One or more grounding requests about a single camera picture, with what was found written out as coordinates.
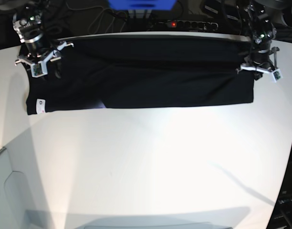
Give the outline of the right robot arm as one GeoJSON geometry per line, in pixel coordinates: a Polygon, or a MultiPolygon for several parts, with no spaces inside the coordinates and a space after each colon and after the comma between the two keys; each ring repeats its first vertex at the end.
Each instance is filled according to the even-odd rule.
{"type": "Polygon", "coordinates": [[[72,42],[53,41],[47,35],[43,13],[48,6],[48,0],[31,1],[13,16],[13,29],[28,50],[27,55],[17,57],[15,64],[28,65],[34,78],[47,75],[47,63],[60,60],[62,49],[74,46],[72,42]]]}

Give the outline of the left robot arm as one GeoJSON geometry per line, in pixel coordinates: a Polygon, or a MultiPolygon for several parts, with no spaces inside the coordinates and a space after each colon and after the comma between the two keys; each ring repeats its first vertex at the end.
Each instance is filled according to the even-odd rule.
{"type": "Polygon", "coordinates": [[[253,71],[257,74],[274,74],[277,67],[278,47],[271,47],[276,37],[276,29],[272,24],[265,7],[255,0],[238,0],[236,7],[241,17],[242,29],[250,37],[250,48],[244,55],[244,63],[237,72],[253,71]]]}

